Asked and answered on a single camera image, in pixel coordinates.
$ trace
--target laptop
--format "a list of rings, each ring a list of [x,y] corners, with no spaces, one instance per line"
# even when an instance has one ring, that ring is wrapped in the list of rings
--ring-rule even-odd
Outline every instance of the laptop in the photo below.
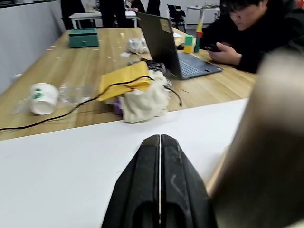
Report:
[[[179,79],[205,76],[222,71],[211,63],[185,53],[177,53],[168,18],[136,13],[152,59],[163,63]]]

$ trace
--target green block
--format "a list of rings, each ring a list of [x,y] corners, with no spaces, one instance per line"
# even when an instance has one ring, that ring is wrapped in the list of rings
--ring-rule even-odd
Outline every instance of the green block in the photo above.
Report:
[[[200,38],[196,38],[196,44],[194,47],[194,53],[198,53],[200,51]]]
[[[193,42],[193,36],[192,35],[186,35],[185,45],[192,45],[192,42]]]
[[[69,34],[71,48],[97,47],[98,36],[96,29],[72,30]]]

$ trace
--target black cable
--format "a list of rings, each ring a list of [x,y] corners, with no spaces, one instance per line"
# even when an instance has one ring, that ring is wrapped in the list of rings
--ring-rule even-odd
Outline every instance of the black cable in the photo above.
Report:
[[[139,78],[137,78],[137,79],[134,79],[134,80],[132,80],[132,81],[129,81],[129,82],[114,83],[114,84],[112,84],[112,85],[109,85],[102,93],[98,94],[96,97],[94,97],[94,98],[92,98],[92,99],[89,99],[89,100],[87,100],[87,101],[84,101],[84,102],[79,103],[77,106],[75,106],[74,108],[72,108],[72,109],[71,109],[68,113],[66,113],[66,114],[59,115],[59,116],[52,117],[52,118],[48,118],[48,119],[42,120],[42,121],[40,121],[40,122],[33,123],[33,124],[31,124],[31,125],[27,125],[27,126],[23,126],[23,127],[7,127],[7,128],[0,128],[0,131],[26,129],[26,128],[30,128],[30,127],[37,126],[37,125],[42,124],[42,123],[47,122],[47,121],[56,120],[56,119],[65,117],[65,116],[67,116],[67,115],[70,115],[72,112],[74,112],[74,111],[75,111],[77,108],[79,108],[80,106],[82,106],[82,105],[84,105],[84,104],[86,104],[86,103],[88,103],[88,102],[91,102],[91,101],[94,101],[94,100],[98,99],[98,98],[101,97],[103,94],[105,94],[105,92],[108,91],[112,86],[129,84],[129,83],[135,82],[135,81],[137,81],[137,80],[139,80],[139,79],[141,79],[141,78],[144,78],[144,77],[145,77],[145,78],[148,78],[148,79],[150,79],[150,80],[152,80],[152,81],[154,81],[154,79],[151,78],[151,77],[149,77],[149,76],[141,76],[141,77],[139,77]],[[179,96],[176,92],[174,92],[172,89],[170,89],[170,88],[168,88],[168,87],[166,87],[166,86],[164,86],[164,87],[165,87],[165,89],[168,89],[168,90],[172,91],[174,94],[176,94],[176,96],[177,96],[177,97],[179,98],[179,100],[180,100],[180,106],[182,106],[182,102],[181,102],[180,96]]]
[[[166,87],[166,86],[164,86],[164,88],[170,90],[171,92],[173,92],[179,98],[179,100],[180,100],[180,107],[182,107],[181,97],[173,89],[170,89],[169,87]]]

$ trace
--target hand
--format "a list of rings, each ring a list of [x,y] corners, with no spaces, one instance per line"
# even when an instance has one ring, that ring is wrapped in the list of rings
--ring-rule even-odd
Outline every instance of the hand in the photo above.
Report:
[[[239,65],[242,58],[241,54],[237,53],[232,47],[219,42],[217,42],[217,46],[221,52],[208,51],[212,60],[223,64]]]
[[[135,8],[135,7],[131,8],[130,10],[133,11],[133,12],[138,12],[138,8]]]

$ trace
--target crumpled white fabric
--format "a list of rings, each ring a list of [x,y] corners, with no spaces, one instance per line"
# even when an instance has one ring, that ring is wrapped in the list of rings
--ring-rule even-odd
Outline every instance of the crumpled white fabric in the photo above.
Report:
[[[151,82],[147,91],[134,90],[119,97],[123,110],[123,120],[135,123],[166,114],[169,92],[164,88],[167,79],[159,71],[149,70]]]
[[[136,54],[148,53],[148,46],[144,38],[133,38],[128,40],[127,50]]]

